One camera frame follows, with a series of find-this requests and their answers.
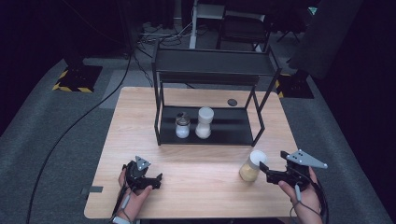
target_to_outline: black shelf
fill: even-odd
[[[206,139],[195,134],[198,123],[198,110],[201,107],[165,106],[162,112],[160,138],[163,144],[202,144],[202,145],[251,145],[253,135],[250,130],[248,113],[244,107],[212,108],[215,117],[211,124],[212,133]],[[175,117],[179,112],[187,112],[191,118],[190,134],[187,138],[176,136]]]
[[[161,49],[157,41],[151,61],[157,114],[154,129],[160,144],[244,145],[255,146],[265,127],[262,108],[276,84],[282,70],[271,47],[267,51],[231,51],[210,49]],[[260,77],[271,82],[262,100],[256,97]],[[166,105],[163,83],[197,83],[250,86],[250,95],[244,107],[212,107],[215,117],[212,133],[207,139],[195,134],[198,110],[195,106]],[[248,118],[248,105],[253,100],[261,125],[253,137]],[[190,135],[181,139],[176,136],[176,116],[187,112],[191,117]]]

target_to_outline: salt shaker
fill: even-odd
[[[249,182],[255,181],[260,172],[260,161],[266,163],[267,156],[262,151],[253,150],[245,164],[239,170],[242,179]]]
[[[198,111],[198,125],[195,129],[195,133],[198,137],[202,139],[206,139],[212,133],[210,130],[210,123],[213,120],[213,116],[215,112],[213,112],[210,107],[202,107]]]
[[[186,138],[190,134],[190,117],[186,112],[180,112],[176,116],[176,135]]]

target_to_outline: hand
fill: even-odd
[[[318,183],[317,176],[315,175],[314,171],[311,167],[309,167],[309,174],[314,183]],[[315,192],[314,187],[309,184],[309,186],[301,192],[301,203],[297,202],[297,197],[295,193],[295,189],[291,187],[285,181],[279,181],[278,185],[280,188],[290,197],[292,204],[294,205],[295,212],[297,217],[300,220],[300,223],[303,224],[313,224],[318,223],[322,224],[320,213],[320,202],[318,199],[318,195]]]
[[[125,172],[126,169],[123,169],[119,176],[120,187],[122,187],[124,184]],[[120,206],[122,206],[123,202],[125,201],[128,195],[130,195],[130,199],[124,208],[124,212],[122,212],[119,208],[119,212],[117,213],[117,216],[125,220],[130,220],[131,222],[134,221],[137,217],[137,214],[139,214],[144,201],[149,196],[151,190],[152,190],[152,186],[147,186],[143,191],[141,191],[138,194],[135,194],[134,192],[131,191],[131,189],[128,188],[123,196]]]

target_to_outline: gray carpet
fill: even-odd
[[[278,57],[288,59],[297,46],[292,35],[271,45]],[[213,49],[216,32],[199,35],[197,48]],[[189,39],[183,37],[186,48]],[[151,54],[151,46],[145,51]],[[225,49],[249,50],[250,46],[227,43]],[[150,73],[150,58],[136,51],[141,66]],[[60,61],[43,76],[15,119],[0,138],[0,223],[25,222],[38,172],[46,156],[64,132],[120,84],[127,60],[86,59],[85,64],[104,67],[93,93],[52,91],[66,64]],[[285,67],[285,73],[292,74]],[[388,214],[357,163],[332,113],[309,78],[315,99],[282,98],[297,146],[329,164],[317,170],[326,190],[330,223],[391,223]],[[123,86],[149,86],[134,60]],[[95,174],[118,94],[98,106],[68,132],[53,150],[39,180],[30,223],[106,223],[87,219],[83,211]]]

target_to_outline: shelf bottom tier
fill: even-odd
[[[211,123],[211,134],[206,139],[195,133],[198,124],[198,110],[201,107],[165,106],[162,112],[160,140],[161,144],[192,145],[241,145],[250,146],[253,137],[245,108],[212,108],[215,116]],[[190,134],[187,138],[176,136],[176,116],[187,112],[191,118]]]

